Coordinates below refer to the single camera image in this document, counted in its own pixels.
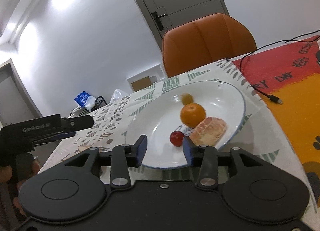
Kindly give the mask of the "person's left hand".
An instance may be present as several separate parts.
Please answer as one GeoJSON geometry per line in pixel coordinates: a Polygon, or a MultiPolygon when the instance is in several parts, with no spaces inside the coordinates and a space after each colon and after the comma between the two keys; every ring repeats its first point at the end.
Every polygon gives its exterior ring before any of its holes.
{"type": "Polygon", "coordinates": [[[37,157],[34,157],[32,162],[27,165],[27,177],[25,179],[18,179],[16,167],[11,166],[1,167],[1,183],[7,184],[9,188],[9,196],[12,200],[13,208],[19,211],[20,215],[26,216],[18,199],[18,191],[22,184],[29,178],[36,176],[41,169],[41,165],[37,157]]]}

